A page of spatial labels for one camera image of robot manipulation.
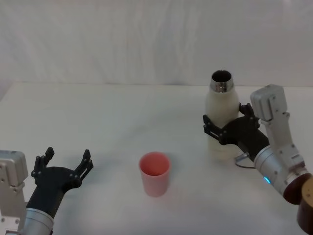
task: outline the white table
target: white table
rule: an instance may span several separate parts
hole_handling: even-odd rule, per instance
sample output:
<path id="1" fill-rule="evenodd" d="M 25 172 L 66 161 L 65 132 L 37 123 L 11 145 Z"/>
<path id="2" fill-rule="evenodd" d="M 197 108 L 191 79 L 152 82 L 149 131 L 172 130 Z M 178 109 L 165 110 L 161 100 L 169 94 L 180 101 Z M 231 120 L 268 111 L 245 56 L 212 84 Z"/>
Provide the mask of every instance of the white table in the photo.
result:
<path id="1" fill-rule="evenodd" d="M 257 88 L 238 87 L 242 103 Z M 28 171 L 49 146 L 50 165 L 74 169 L 90 149 L 93 171 L 66 194 L 56 235 L 302 235 L 297 206 L 256 170 L 209 160 L 202 115 L 207 87 L 14 84 L 0 102 L 0 149 L 26 154 Z M 288 88 L 294 141 L 313 171 L 313 89 Z M 168 192 L 143 192 L 139 158 L 172 159 Z M 26 200 L 35 188 L 28 177 Z"/>

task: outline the bottle opening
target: bottle opening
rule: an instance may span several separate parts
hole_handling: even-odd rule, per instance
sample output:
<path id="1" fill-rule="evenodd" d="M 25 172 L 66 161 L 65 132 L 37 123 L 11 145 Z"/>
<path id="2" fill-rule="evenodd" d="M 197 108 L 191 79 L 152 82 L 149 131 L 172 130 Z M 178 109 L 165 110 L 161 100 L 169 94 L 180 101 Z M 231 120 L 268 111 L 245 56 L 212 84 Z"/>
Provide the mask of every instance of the bottle opening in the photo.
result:
<path id="1" fill-rule="evenodd" d="M 228 82 L 231 79 L 231 73 L 226 70 L 218 70 L 212 74 L 212 79 L 215 82 Z"/>

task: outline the pink cup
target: pink cup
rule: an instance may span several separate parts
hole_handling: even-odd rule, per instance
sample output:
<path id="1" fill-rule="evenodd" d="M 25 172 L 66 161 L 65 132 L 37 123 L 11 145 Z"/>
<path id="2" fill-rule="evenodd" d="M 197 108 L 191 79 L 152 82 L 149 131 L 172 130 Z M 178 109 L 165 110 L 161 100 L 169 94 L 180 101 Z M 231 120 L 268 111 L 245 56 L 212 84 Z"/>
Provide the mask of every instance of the pink cup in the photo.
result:
<path id="1" fill-rule="evenodd" d="M 139 162 L 145 192 L 151 197 L 162 196 L 168 188 L 171 161 L 164 153 L 145 154 Z"/>

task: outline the white backdrop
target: white backdrop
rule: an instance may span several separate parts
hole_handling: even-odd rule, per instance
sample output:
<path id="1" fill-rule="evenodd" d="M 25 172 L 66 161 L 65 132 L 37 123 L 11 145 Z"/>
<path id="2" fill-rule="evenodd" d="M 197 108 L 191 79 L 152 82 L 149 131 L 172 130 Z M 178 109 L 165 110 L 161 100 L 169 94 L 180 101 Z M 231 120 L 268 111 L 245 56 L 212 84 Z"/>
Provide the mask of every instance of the white backdrop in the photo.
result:
<path id="1" fill-rule="evenodd" d="M 0 78 L 313 86 L 312 0 L 0 0 Z"/>

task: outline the blue indicator light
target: blue indicator light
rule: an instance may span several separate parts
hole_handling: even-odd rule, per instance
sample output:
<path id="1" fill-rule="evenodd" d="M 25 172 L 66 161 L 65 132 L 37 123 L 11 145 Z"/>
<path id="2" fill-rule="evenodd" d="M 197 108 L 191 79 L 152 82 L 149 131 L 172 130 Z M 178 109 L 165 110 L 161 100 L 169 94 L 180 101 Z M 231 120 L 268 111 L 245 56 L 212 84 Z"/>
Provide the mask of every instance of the blue indicator light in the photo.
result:
<path id="1" fill-rule="evenodd" d="M 264 180 L 265 180 L 268 184 L 270 184 L 270 181 L 269 181 L 268 178 L 264 177 Z"/>

